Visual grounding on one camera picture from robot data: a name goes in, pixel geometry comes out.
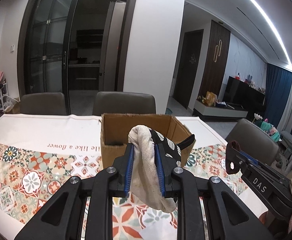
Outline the person's right hand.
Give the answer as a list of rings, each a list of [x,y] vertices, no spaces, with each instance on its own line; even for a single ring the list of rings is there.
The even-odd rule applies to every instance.
[[[259,220],[265,227],[269,228],[275,220],[275,216],[270,211],[265,211],[259,216]]]

